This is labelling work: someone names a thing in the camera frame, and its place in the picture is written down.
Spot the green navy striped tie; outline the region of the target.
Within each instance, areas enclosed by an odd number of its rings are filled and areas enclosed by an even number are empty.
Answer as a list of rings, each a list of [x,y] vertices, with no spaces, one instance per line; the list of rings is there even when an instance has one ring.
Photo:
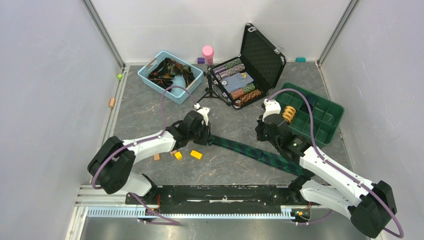
[[[279,154],[275,154],[269,151],[264,151],[259,148],[255,148],[240,142],[229,140],[223,137],[216,135],[211,135],[210,141],[208,143],[210,146],[215,145],[240,155],[251,158],[257,162],[265,164],[269,167],[281,170],[283,172],[295,175],[295,176],[306,176],[311,178],[314,174],[307,169],[304,169],[299,164],[296,164],[293,161],[289,161],[283,158]]]

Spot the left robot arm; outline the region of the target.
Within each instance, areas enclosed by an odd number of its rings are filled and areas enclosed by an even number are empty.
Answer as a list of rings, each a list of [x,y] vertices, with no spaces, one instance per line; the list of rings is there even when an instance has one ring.
[[[126,191],[136,194],[145,204],[153,203],[157,190],[146,175],[132,172],[134,164],[156,154],[179,150],[189,142],[208,145],[211,142],[210,111],[209,107],[191,110],[183,120],[149,136],[131,140],[108,138],[87,166],[94,187],[109,195]]]

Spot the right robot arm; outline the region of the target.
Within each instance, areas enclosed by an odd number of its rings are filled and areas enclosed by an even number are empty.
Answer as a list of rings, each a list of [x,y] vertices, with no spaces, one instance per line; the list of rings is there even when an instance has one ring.
[[[269,142],[283,157],[305,170],[289,189],[295,204],[317,203],[350,219],[369,238],[376,238],[397,213],[392,187],[375,183],[340,165],[301,135],[294,135],[279,114],[260,115],[257,140]]]

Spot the pile of dark ties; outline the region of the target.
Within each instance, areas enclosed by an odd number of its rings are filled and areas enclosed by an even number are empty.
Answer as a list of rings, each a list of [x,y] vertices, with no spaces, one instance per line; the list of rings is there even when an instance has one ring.
[[[170,87],[174,83],[176,76],[183,77],[185,87],[188,87],[194,80],[194,73],[189,65],[178,63],[166,57],[148,75],[148,79],[163,89]]]

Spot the yellow rectangular block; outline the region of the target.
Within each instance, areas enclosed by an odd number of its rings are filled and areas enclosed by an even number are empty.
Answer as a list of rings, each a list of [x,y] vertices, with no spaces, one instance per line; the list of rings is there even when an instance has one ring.
[[[190,152],[190,155],[191,155],[193,158],[197,159],[197,160],[201,160],[201,159],[202,159],[202,157],[203,157],[203,154],[202,154],[202,153],[200,153],[200,152],[198,152],[198,151],[196,151],[196,150],[192,150],[192,151]]]

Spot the small yellow cube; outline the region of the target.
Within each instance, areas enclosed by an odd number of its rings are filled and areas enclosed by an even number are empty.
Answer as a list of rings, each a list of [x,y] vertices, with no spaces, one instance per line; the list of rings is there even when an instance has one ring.
[[[175,157],[178,161],[180,161],[180,160],[183,158],[183,155],[182,155],[182,153],[181,153],[181,152],[177,151],[177,152],[174,154],[174,157]]]

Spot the black small tripod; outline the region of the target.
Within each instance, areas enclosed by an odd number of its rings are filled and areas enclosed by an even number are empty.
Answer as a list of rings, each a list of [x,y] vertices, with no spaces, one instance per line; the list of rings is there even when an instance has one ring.
[[[200,101],[203,99],[219,99],[223,101],[227,106],[230,106],[231,103],[229,101],[226,101],[223,96],[219,95],[218,91],[213,86],[213,69],[213,65],[208,65],[206,68],[206,72],[203,73],[203,75],[207,79],[208,86],[205,88],[205,94],[196,103],[199,104]]]

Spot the orange wooden block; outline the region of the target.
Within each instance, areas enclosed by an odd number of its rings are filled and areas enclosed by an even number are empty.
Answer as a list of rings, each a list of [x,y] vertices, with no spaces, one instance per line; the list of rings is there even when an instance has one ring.
[[[153,159],[154,159],[155,161],[159,161],[159,160],[161,159],[160,154],[159,154],[159,153],[158,153],[158,154],[155,154],[155,155],[153,156]]]

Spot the black open carrying case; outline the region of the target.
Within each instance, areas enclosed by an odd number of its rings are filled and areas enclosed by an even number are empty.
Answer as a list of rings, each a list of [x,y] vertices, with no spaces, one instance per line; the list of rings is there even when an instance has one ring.
[[[228,106],[241,109],[274,89],[287,58],[252,23],[244,27],[240,54],[213,66],[213,83]]]

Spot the rolled navy tie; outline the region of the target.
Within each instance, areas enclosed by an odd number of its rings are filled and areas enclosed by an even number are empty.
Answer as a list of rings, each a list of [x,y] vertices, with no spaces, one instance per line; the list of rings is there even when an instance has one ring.
[[[306,100],[308,101],[308,103],[310,105],[315,105],[317,103],[317,101],[318,101],[318,99],[317,99],[317,97],[315,95],[308,95],[306,97]]]

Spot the green compartment tray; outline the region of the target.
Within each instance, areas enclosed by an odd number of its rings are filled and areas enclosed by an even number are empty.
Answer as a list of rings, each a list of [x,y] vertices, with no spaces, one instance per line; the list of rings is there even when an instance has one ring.
[[[305,96],[305,98],[307,96],[317,97],[315,105],[308,103],[312,111],[315,143],[321,149],[330,144],[338,131],[339,124],[344,114],[344,107],[290,82],[283,84],[282,88],[295,89]],[[302,97],[293,91],[285,91],[278,94],[275,100],[280,104],[282,110],[284,110],[287,105],[296,109],[296,115],[289,127],[294,135],[301,135],[310,139],[311,120],[307,104]]]

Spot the light blue perforated basket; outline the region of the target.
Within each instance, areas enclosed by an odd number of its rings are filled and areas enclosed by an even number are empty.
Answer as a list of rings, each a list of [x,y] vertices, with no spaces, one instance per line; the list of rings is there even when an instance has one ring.
[[[202,82],[204,72],[166,52],[159,52],[154,59],[143,66],[137,74],[141,80],[158,93],[167,90],[165,97],[181,105]]]

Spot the purple small block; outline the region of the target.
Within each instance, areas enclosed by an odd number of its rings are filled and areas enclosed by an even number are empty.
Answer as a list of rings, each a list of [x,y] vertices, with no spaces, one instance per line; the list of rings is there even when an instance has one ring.
[[[197,58],[197,63],[198,64],[204,64],[205,63],[205,59],[203,57],[198,57]]]

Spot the teal small block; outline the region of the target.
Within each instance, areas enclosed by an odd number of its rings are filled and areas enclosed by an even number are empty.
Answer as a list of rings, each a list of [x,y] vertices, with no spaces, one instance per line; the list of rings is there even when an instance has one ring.
[[[304,63],[304,62],[306,62],[306,58],[305,58],[305,57],[297,57],[297,58],[295,59],[295,61],[296,61],[297,63]]]

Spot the pink cylinder on tripod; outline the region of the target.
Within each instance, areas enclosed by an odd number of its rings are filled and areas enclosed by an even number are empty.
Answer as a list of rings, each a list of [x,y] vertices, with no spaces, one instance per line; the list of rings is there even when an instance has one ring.
[[[210,45],[205,45],[202,48],[202,55],[208,66],[212,66],[214,64],[213,57],[215,55],[215,51]]]

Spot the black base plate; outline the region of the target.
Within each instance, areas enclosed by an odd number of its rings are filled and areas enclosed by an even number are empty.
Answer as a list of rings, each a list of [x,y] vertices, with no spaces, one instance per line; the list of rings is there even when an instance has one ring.
[[[162,185],[141,200],[162,214],[277,214],[281,206],[307,206],[285,185]]]

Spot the orange block on rail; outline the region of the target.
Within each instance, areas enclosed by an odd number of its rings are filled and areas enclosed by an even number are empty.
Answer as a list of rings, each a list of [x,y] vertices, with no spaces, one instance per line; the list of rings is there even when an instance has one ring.
[[[116,103],[116,99],[115,98],[111,98],[110,101],[109,101],[109,107],[110,108],[113,108],[115,106],[115,103]]]

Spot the aluminium slotted rail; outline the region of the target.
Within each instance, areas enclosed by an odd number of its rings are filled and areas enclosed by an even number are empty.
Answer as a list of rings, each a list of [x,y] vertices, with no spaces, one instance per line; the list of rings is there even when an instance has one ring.
[[[68,240],[363,240],[343,215],[293,199],[284,185],[159,185],[140,204],[128,192],[82,185]]]

